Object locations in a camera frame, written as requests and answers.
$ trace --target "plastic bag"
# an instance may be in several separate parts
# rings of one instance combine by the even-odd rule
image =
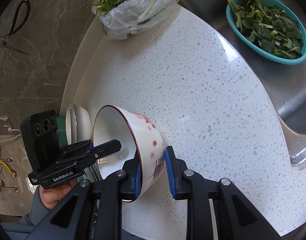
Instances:
[[[143,19],[139,17],[146,11],[152,0],[127,0],[105,15],[99,15],[107,31],[107,38],[123,40],[130,34],[141,33],[165,20],[179,0],[156,0],[149,13]],[[96,6],[92,6],[96,15]]]

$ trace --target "human hand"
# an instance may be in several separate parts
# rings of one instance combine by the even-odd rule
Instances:
[[[65,197],[76,184],[77,179],[72,179],[68,182],[68,184],[63,184],[50,189],[43,189],[43,187],[40,185],[40,199],[45,207],[47,207],[48,209],[53,209],[57,205],[58,201]]]

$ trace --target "basket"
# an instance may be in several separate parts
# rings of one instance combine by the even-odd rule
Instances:
[[[231,1],[234,2],[234,3],[239,3],[240,0],[231,0]],[[235,26],[235,18],[233,16],[230,5],[228,4],[226,6],[226,18],[227,18],[227,20],[229,22],[229,25],[232,28],[232,30],[235,32],[235,34],[245,44],[247,44],[247,46],[249,46],[251,49],[253,49],[257,54],[260,54],[262,57],[265,57],[268,60],[278,62],[278,63],[282,63],[282,64],[286,64],[286,65],[297,65],[297,64],[300,64],[300,63],[304,62],[306,60],[306,30],[305,30],[303,24],[300,22],[299,18],[288,7],[286,7],[283,3],[279,2],[278,0],[263,0],[263,4],[266,7],[273,6],[273,5],[281,7],[289,17],[295,19],[298,22],[297,27],[300,30],[301,37],[303,39],[303,47],[301,49],[302,56],[300,58],[297,58],[297,59],[280,58],[280,57],[274,56],[274,55],[262,50],[261,48],[257,47],[256,45],[254,45],[246,37],[244,37],[243,34]]]

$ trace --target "camera lens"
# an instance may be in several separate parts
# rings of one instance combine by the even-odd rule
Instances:
[[[55,121],[54,117],[51,119],[51,125],[52,125],[52,127],[55,127],[55,125],[56,125],[56,121]]]
[[[41,132],[42,132],[42,129],[41,129],[40,125],[39,125],[39,124],[36,124],[36,125],[35,125],[35,133],[36,133],[37,135],[40,135]]]
[[[43,128],[45,132],[49,131],[49,121],[47,119],[45,119],[43,122]]]

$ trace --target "sink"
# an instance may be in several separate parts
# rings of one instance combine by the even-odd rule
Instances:
[[[280,1],[306,28],[306,14],[299,5],[306,1]],[[277,110],[291,165],[298,170],[306,168],[306,61],[299,65],[283,65],[254,52],[229,27],[225,16],[226,0],[180,0],[179,4],[215,28],[245,58]]]

